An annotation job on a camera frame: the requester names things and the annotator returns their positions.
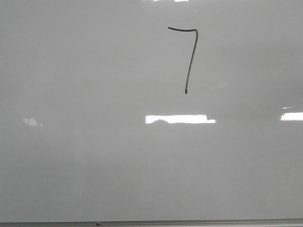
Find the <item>black marker line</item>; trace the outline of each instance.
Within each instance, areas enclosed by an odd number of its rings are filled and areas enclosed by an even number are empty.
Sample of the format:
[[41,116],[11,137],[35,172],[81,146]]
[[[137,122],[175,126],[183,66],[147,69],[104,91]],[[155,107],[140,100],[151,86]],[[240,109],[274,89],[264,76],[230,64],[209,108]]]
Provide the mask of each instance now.
[[197,42],[198,42],[198,30],[197,29],[187,29],[187,30],[185,30],[185,29],[177,29],[177,28],[173,28],[173,27],[169,27],[169,29],[179,31],[179,32],[196,32],[195,45],[194,45],[194,49],[193,49],[193,54],[191,55],[189,69],[188,69],[188,73],[187,73],[187,79],[186,79],[185,94],[187,94],[187,86],[188,86],[191,64],[193,63],[193,58],[194,58],[194,55],[195,55],[196,46],[197,46]]

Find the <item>white surface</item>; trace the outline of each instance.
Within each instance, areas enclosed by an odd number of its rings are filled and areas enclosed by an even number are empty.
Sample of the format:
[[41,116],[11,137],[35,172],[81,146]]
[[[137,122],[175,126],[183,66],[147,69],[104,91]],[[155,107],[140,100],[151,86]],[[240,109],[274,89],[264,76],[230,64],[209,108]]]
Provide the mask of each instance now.
[[[301,217],[302,12],[0,1],[0,221]],[[168,26],[199,31],[187,95],[195,35]]]

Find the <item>whiteboard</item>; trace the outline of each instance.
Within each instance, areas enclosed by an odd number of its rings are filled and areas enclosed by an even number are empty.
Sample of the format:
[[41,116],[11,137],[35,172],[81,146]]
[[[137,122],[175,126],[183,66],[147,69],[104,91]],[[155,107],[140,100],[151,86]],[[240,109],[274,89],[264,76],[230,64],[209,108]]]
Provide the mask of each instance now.
[[0,222],[301,217],[302,10],[1,0]]

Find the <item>glossy surface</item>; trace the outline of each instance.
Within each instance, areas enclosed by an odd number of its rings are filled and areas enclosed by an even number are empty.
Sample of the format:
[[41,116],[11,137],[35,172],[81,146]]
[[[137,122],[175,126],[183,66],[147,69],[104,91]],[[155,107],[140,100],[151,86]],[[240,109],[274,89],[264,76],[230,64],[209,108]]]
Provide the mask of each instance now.
[[301,217],[302,12],[0,1],[0,222]]

